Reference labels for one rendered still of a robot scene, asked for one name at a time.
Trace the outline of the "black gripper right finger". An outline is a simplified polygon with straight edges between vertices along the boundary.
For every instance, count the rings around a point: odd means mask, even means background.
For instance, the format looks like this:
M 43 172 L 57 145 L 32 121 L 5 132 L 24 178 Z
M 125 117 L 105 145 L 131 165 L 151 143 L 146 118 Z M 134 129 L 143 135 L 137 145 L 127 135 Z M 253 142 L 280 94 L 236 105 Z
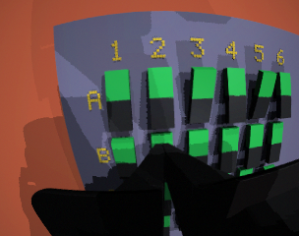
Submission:
M 229 236 L 245 207 L 299 186 L 299 158 L 261 172 L 233 177 L 170 143 L 165 182 L 182 236 Z

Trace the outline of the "grey switch panel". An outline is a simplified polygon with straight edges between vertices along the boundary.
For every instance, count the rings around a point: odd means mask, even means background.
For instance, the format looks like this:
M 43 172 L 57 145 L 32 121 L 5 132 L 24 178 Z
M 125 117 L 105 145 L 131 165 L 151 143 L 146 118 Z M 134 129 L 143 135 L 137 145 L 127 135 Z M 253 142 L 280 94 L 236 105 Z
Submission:
M 86 192 L 114 192 L 154 143 L 241 177 L 299 158 L 299 35 L 211 13 L 55 25 L 68 138 Z

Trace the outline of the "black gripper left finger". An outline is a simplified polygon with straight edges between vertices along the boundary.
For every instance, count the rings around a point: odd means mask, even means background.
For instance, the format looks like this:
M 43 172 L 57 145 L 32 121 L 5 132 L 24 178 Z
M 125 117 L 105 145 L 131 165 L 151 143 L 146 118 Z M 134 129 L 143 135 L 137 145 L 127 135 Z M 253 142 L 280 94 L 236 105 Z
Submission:
M 164 236 L 164 181 L 165 150 L 154 143 L 114 192 L 40 189 L 31 204 L 51 236 Z

